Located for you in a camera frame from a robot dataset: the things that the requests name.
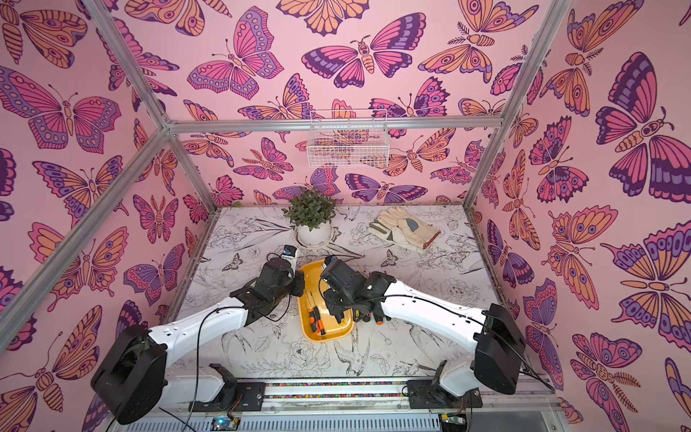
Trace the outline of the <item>yellow plastic storage tray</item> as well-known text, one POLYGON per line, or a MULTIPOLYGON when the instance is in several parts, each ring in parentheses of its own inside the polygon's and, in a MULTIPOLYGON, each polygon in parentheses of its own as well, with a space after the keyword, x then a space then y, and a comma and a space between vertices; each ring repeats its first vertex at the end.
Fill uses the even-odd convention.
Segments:
POLYGON ((298 300, 300 321, 304 336, 311 342, 321 343, 340 338, 345 338, 354 329, 354 321, 351 311, 346 311, 342 320, 337 320, 330 313, 323 295, 329 286, 321 279, 324 261, 313 261, 301 268, 304 274, 304 292, 298 300), (306 293, 313 292, 322 302, 321 316, 324 321, 326 336, 317 339, 313 336, 308 324, 306 293))

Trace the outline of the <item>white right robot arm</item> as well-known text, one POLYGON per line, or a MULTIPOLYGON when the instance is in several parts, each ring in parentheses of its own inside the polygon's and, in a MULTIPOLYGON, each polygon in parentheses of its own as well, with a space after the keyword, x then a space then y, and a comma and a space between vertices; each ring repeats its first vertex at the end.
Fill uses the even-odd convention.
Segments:
POLYGON ((327 285, 323 299, 329 314, 338 321, 346 311, 352 311, 355 320, 368 316, 378 324, 387 318, 405 320, 461 347, 462 356, 437 367, 425 392, 429 399, 446 404, 482 386, 516 393, 525 338, 505 307, 446 302, 383 272, 363 276, 334 256, 325 258, 320 280, 327 285))

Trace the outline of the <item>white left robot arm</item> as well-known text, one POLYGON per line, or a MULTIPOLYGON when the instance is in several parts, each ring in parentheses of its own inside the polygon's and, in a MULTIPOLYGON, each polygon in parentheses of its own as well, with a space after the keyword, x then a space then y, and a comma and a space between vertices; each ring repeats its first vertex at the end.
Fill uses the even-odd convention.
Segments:
POLYGON ((189 353, 199 355, 204 344, 268 317, 284 298, 300 297, 304 274, 297 267, 297 250, 284 248, 270 257, 259 276, 214 306, 181 320, 146 329, 133 324, 117 337, 91 379, 91 387, 122 425, 144 418, 167 405, 186 403, 190 410, 214 405, 236 407, 241 398, 237 378, 224 366, 201 365, 191 372, 174 369, 189 353))

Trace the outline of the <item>white pot saucer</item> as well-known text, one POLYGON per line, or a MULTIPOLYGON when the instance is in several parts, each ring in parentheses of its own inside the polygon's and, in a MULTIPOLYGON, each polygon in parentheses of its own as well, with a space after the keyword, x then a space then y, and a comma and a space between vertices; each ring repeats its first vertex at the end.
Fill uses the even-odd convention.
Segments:
POLYGON ((330 239, 326 239, 326 240, 319 242, 319 243, 304 242, 298 236, 295 237, 295 241, 300 248, 305 248, 305 249, 325 248, 327 245, 329 245, 331 243, 330 239))

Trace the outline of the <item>white plant pot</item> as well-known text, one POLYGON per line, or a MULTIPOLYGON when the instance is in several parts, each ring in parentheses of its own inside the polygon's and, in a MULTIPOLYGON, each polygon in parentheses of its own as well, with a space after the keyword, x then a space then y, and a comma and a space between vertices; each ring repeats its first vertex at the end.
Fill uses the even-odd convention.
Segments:
POLYGON ((316 228, 310 228, 306 225, 299 225, 296 227, 296 236, 302 241, 309 243, 319 243, 332 237, 332 227, 330 221, 320 223, 316 228))

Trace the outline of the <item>white green work glove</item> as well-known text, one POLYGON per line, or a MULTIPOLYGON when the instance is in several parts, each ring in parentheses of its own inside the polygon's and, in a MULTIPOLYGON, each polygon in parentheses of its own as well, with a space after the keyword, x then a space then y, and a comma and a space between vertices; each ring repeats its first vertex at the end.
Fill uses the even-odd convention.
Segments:
POLYGON ((380 215, 369 223, 368 230, 370 234, 398 245, 399 247, 422 251, 424 249, 424 244, 417 239, 413 239, 411 234, 403 230, 403 228, 401 228, 401 222, 401 218, 391 218, 380 215))

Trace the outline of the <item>green potted plant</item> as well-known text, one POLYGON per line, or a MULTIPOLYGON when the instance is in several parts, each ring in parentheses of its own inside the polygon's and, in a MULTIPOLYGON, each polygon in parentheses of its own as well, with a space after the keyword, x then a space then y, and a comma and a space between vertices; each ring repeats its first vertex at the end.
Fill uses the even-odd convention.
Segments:
POLYGON ((307 190, 291 199, 290 205, 284 208, 283 213, 294 226, 315 230, 335 217, 336 205, 336 201, 331 197, 307 190))

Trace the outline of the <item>beige work glove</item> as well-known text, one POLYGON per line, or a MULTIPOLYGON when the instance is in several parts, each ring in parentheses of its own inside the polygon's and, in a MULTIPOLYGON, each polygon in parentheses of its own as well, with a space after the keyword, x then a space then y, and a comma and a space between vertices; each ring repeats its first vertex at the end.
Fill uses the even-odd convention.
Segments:
POLYGON ((408 245, 420 250, 427 249, 440 234, 440 230, 402 206, 390 207, 380 212, 377 221, 392 232, 396 241, 404 239, 408 245))

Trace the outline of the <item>aluminium frame bars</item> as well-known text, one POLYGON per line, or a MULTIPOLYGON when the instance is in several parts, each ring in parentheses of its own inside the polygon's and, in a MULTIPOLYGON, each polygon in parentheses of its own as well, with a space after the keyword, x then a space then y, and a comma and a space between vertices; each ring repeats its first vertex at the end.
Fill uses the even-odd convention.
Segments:
MULTIPOLYGON (((536 75, 547 50, 551 48, 561 20, 568 14, 569 1, 552 1, 548 6, 545 18, 534 35, 533 45, 521 75, 514 85, 514 91, 507 101, 502 114, 494 116, 446 116, 446 117, 417 117, 417 118, 374 118, 370 115, 356 119, 325 119, 318 124, 328 130, 369 129, 376 127, 387 129, 432 129, 441 127, 483 127, 496 129, 504 133, 509 128, 509 121, 518 113, 518 106, 527 93, 527 88, 536 75)), ((40 266, 27 279, 23 290, 16 295, 14 302, 9 304, 1 316, 1 347, 6 348, 14 336, 22 329, 25 322, 38 310, 41 302, 50 293, 54 284, 68 268, 86 242, 95 235, 106 219, 112 214, 115 205, 120 202, 124 194, 134 185, 139 174, 149 163, 149 160, 169 145, 176 153, 179 163, 185 169, 195 192, 203 198, 205 204, 214 209, 216 206, 211 195, 202 183, 202 177, 197 172, 192 161, 179 141, 182 133, 204 131, 309 131, 312 123, 309 120, 277 120, 277 121, 211 121, 211 122, 174 122, 167 117, 158 99, 155 97, 144 75, 140 72, 136 61, 126 47, 124 38, 117 30, 113 16, 100 1, 85 3, 92 21, 113 50, 117 59, 122 63, 126 77, 131 81, 142 99, 149 116, 157 126, 157 130, 149 138, 145 146, 138 150, 131 162, 124 167, 120 176, 105 191, 95 206, 86 214, 77 228, 68 234, 59 245, 57 252, 48 258, 46 264, 40 266)))

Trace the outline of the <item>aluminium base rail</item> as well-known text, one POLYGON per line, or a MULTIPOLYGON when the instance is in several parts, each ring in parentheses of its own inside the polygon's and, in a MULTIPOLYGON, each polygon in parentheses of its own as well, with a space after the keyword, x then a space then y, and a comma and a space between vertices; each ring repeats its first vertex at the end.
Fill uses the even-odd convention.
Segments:
POLYGON ((486 387, 458 401, 426 401, 421 377, 243 380, 234 408, 194 412, 178 404, 121 425, 107 416, 101 431, 568 431, 556 396, 520 377, 518 391, 486 387))

